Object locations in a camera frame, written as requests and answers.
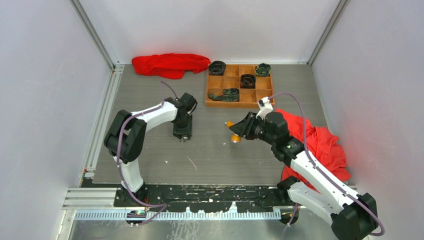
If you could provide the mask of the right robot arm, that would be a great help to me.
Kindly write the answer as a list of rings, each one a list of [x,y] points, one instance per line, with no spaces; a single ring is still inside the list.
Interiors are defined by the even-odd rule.
[[[375,199],[368,193],[359,194],[327,170],[304,143],[290,134],[280,112],[265,116],[249,112],[240,122],[226,125],[236,137],[269,144],[276,159],[313,186],[308,187],[295,176],[282,180],[277,185],[281,204],[305,206],[326,221],[339,240],[362,240],[380,227]]]

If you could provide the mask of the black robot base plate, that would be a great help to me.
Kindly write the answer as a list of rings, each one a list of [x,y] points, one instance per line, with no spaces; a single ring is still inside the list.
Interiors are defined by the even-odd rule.
[[[135,196],[155,212],[162,204],[171,213],[225,213],[232,205],[237,213],[265,213],[295,206],[275,185],[146,184]]]

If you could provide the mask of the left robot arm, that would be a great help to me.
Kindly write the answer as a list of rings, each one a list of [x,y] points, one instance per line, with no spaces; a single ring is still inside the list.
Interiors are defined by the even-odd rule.
[[[126,189],[126,200],[133,206],[141,206],[146,200],[146,187],[139,156],[143,150],[145,135],[164,123],[172,123],[172,134],[185,142],[193,134],[193,116],[198,105],[194,96],[168,97],[160,104],[136,112],[119,111],[107,131],[103,144],[117,163],[121,185]]]

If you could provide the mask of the orange plastic faucet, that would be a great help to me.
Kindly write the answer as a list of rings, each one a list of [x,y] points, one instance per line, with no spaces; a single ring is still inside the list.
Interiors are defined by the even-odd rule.
[[[234,125],[232,121],[226,121],[224,124],[228,129],[230,129]],[[231,130],[231,132],[232,135],[230,137],[230,141],[235,144],[240,143],[242,138],[238,134],[234,133],[233,130]]]

